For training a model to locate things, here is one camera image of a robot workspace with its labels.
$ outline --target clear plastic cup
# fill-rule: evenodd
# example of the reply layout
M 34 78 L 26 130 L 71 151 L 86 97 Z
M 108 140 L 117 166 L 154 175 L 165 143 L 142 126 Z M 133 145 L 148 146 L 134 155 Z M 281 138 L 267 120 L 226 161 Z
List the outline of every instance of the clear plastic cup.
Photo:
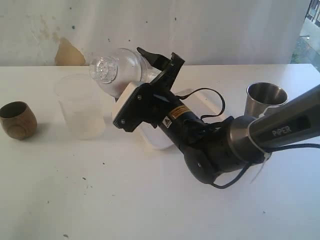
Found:
M 72 74 L 54 86 L 66 125 L 81 140 L 101 135 L 106 127 L 93 84 L 88 74 Z

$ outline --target black cable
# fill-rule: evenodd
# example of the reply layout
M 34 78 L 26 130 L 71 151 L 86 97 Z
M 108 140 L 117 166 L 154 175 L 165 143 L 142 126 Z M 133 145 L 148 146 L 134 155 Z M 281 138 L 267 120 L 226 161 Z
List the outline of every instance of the black cable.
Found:
M 223 96 L 222 96 L 218 91 L 216 91 L 216 90 L 214 90 L 214 89 L 207 88 L 207 87 L 202 87 L 202 88 L 198 88 L 198 89 L 194 90 L 193 92 L 191 92 L 191 93 L 189 93 L 189 94 L 187 94 L 187 95 L 184 95 L 184 96 L 177 96 L 177 95 L 176 95 L 176 97 L 179 98 L 180 100 L 185 100 L 185 99 L 187 99 L 188 97 L 190 97 L 190 95 L 192 95 L 192 94 L 194 94 L 194 93 L 196 93 L 196 92 L 198 92 L 198 91 L 201 91 L 201 90 L 211 90 L 211 91 L 215 92 L 216 94 L 218 94 L 219 97 L 220 97 L 220 99 L 221 99 L 221 102 L 222 102 L 222 108 L 221 108 L 221 111 L 219 112 L 219 114 L 217 114 L 217 115 L 202 115 L 202 116 L 200 117 L 200 119 L 202 120 L 202 119 L 205 119 L 205 118 L 218 117 L 218 116 L 220 116 L 221 114 L 223 114 L 224 111 L 225 111 L 225 109 L 226 109 L 226 102 L 225 102 Z
M 225 185 L 217 185 L 217 184 L 212 183 L 211 185 L 214 186 L 217 189 L 226 189 L 226 188 L 230 187 L 232 184 L 235 184 L 245 174 L 245 172 L 251 167 L 251 165 L 252 165 L 252 163 L 248 162 L 242 168 L 242 170 L 239 172 L 239 174 L 233 180 L 228 182 L 227 184 L 225 184 Z
M 316 148 L 320 149 L 320 144 L 316 143 L 300 143 L 300 144 L 291 144 L 287 146 L 279 146 L 279 147 L 273 147 L 273 148 L 267 148 L 265 151 L 267 153 L 273 153 L 278 152 L 282 150 L 288 150 L 288 149 L 303 149 L 303 148 Z

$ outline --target white table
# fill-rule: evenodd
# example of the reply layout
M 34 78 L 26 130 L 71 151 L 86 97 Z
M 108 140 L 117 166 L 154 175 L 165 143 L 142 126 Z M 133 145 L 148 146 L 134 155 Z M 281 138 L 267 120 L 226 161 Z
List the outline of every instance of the white table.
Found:
M 176 147 L 152 150 L 110 117 L 102 137 L 74 140 L 53 82 L 87 71 L 0 67 L 0 105 L 25 101 L 38 120 L 37 134 L 24 141 L 0 132 L 2 240 L 320 239 L 318 149 L 274 153 L 254 183 L 260 166 L 225 190 L 213 188 L 192 176 Z M 214 88 L 237 117 L 254 82 L 275 83 L 292 99 L 320 84 L 320 74 L 310 64 L 184 66 L 173 92 Z M 99 93 L 109 116 L 113 100 Z

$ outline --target metal cup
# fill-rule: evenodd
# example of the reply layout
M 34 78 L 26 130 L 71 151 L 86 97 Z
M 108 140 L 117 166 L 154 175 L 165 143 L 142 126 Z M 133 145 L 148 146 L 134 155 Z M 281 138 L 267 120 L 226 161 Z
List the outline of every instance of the metal cup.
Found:
M 286 91 L 268 82 L 257 82 L 246 89 L 244 115 L 259 118 L 261 114 L 270 115 L 277 107 L 285 104 L 288 99 Z

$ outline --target wooden cup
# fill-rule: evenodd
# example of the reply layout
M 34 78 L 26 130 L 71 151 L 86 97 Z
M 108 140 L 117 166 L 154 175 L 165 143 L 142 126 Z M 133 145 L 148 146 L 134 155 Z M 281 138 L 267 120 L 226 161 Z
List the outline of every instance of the wooden cup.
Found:
M 0 108 L 0 122 L 5 133 L 18 140 L 32 136 L 37 128 L 34 113 L 23 101 L 14 101 Z

